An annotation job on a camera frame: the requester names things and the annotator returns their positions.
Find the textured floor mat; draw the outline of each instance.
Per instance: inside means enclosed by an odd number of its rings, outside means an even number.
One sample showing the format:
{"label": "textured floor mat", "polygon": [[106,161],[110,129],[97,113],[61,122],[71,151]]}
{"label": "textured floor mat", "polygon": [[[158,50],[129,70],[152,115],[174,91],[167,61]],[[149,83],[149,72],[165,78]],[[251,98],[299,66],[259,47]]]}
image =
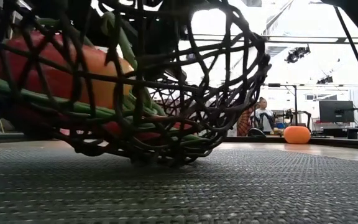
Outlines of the textured floor mat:
{"label": "textured floor mat", "polygon": [[0,150],[0,223],[358,223],[358,162],[220,149],[179,170]]}

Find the man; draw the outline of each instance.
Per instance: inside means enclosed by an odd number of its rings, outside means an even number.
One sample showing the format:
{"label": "man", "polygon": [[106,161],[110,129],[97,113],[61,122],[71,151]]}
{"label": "man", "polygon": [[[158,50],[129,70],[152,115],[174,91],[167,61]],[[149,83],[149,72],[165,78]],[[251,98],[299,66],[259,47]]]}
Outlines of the man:
{"label": "man", "polygon": [[270,125],[270,120],[273,117],[273,111],[266,109],[267,107],[267,101],[265,98],[260,98],[259,99],[259,108],[256,109],[255,111],[255,117],[260,119],[261,115],[264,114],[263,116],[263,120],[261,121],[263,124],[263,132],[265,134],[270,134],[273,129],[272,126]]}

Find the dark wicker basket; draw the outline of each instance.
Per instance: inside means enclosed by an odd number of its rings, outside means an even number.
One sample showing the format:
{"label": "dark wicker basket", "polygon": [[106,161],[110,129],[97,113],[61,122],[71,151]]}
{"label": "dark wicker basket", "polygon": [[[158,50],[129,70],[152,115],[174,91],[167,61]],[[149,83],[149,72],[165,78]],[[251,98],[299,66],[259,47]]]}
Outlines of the dark wicker basket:
{"label": "dark wicker basket", "polygon": [[[88,156],[106,152],[128,157],[137,164],[182,166],[211,153],[258,97],[270,68],[264,39],[252,33],[241,12],[224,0],[166,0],[158,11],[145,11],[142,1],[138,2],[134,7],[100,0],[114,11],[95,17],[87,0],[28,1],[32,10],[21,7],[16,0],[4,0],[0,7],[0,117],[25,134],[61,139]],[[156,2],[160,1],[146,4],[153,6]],[[74,3],[82,5],[75,12]],[[232,37],[228,28],[221,43],[197,47],[191,16],[197,10],[212,8],[222,10],[227,26],[235,24],[242,34]],[[78,22],[74,14],[81,15],[82,21]],[[22,18],[12,21],[12,15]],[[161,29],[168,25],[172,32],[164,37]],[[88,35],[95,27],[99,33]],[[129,30],[135,32],[126,35]],[[15,48],[17,43],[7,40],[12,36],[20,39],[27,50]],[[181,38],[188,38],[190,49],[178,50]],[[156,39],[164,42],[150,47]],[[233,47],[239,41],[243,44]],[[116,75],[95,73],[101,70],[95,70],[96,63],[93,66],[87,57],[94,51],[92,42],[109,47],[103,60],[119,68],[111,72]],[[117,45],[133,72],[122,72]],[[44,57],[42,51],[47,47],[59,54],[56,58],[61,57],[64,65]],[[258,54],[253,64],[247,65],[251,47]],[[238,51],[244,53],[243,74],[230,79],[230,53]],[[180,60],[180,56],[189,54],[195,58]],[[204,60],[219,55],[227,58],[226,81],[212,88],[209,71],[214,63],[207,67]],[[14,63],[19,57],[25,57],[25,61],[18,70]],[[204,72],[198,86],[187,84],[180,69],[191,63],[199,63]],[[51,83],[51,72],[46,68],[69,74],[68,79],[58,83],[66,86],[62,91],[71,89],[69,97],[56,96],[51,87],[56,83]],[[111,108],[96,105],[100,100],[96,93],[102,88],[95,83],[102,82],[106,86],[115,83],[104,95],[111,98]],[[85,103],[80,102],[84,95],[88,99]],[[69,129],[70,134],[63,134],[61,129]]]}

